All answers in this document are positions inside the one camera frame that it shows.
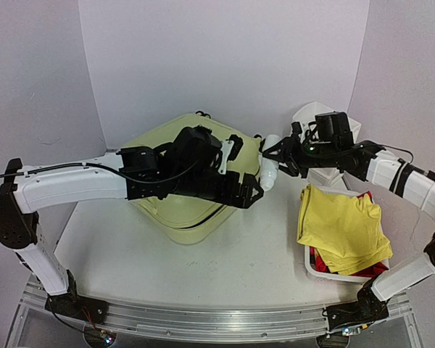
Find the white small bottle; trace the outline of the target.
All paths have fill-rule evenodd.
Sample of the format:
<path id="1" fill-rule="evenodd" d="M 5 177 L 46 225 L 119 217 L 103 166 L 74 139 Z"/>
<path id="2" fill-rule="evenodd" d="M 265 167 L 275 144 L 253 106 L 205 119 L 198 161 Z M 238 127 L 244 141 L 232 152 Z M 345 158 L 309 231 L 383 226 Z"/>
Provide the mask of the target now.
<path id="1" fill-rule="evenodd" d="M 266 137 L 262 146 L 265 151 L 270 147 L 276 145 L 281 140 L 281 137 L 276 134 L 270 134 Z M 261 173 L 260 173 L 260 186 L 264 191 L 269 191 L 274 187 L 276 178 L 278 176 L 278 162 L 272 159 L 261 157 Z"/>

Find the pale green hard-shell suitcase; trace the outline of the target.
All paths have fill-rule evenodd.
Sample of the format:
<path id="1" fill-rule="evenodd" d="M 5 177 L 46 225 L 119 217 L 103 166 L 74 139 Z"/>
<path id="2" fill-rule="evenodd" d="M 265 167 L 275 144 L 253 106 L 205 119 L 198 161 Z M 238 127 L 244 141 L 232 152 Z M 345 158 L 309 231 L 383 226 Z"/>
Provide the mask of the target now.
<path id="1" fill-rule="evenodd" d="M 227 164 L 227 168 L 240 175 L 248 173 L 255 177 L 259 176 L 260 140 L 198 113 L 181 115 L 131 139 L 123 144 L 123 147 L 154 148 L 173 141 L 182 128 L 197 125 L 210 129 L 213 136 L 221 141 L 233 134 L 242 138 L 243 147 L 236 160 Z M 163 200 L 156 197 L 132 200 L 130 205 L 156 223 L 168 238 L 179 244 L 199 243 L 236 211 L 235 207 L 173 194 Z"/>

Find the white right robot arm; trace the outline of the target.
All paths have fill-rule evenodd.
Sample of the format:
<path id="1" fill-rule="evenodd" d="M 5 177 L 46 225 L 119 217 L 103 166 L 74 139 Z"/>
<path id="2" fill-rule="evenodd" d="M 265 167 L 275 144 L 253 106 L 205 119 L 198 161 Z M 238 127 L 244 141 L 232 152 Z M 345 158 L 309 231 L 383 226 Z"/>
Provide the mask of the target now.
<path id="1" fill-rule="evenodd" d="M 361 181 L 388 189 L 407 202 L 386 213 L 386 226 L 395 227 L 392 236 L 399 246 L 414 255 L 399 253 L 391 270 L 363 286 L 351 304 L 355 320 L 366 321 L 395 294 L 435 275 L 435 173 L 407 162 L 386 146 L 372 141 L 337 149 L 332 143 L 307 145 L 292 136 L 274 145 L 266 144 L 264 158 L 286 166 L 290 173 L 304 175 L 311 168 L 334 167 Z"/>

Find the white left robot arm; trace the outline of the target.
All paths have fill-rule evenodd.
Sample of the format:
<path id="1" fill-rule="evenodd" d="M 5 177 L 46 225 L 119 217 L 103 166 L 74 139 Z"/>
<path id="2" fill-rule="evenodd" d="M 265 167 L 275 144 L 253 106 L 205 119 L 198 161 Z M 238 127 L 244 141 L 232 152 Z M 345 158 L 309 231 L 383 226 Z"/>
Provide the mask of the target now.
<path id="1" fill-rule="evenodd" d="M 235 141 L 215 146 L 128 147 L 94 159 L 50 166 L 9 161 L 0 174 L 0 243 L 41 282 L 47 307 L 75 317 L 102 300 L 79 293 L 73 272 L 44 241 L 50 214 L 80 202 L 119 199 L 161 224 L 181 244 L 202 241 L 236 208 L 262 196 L 257 151 Z"/>

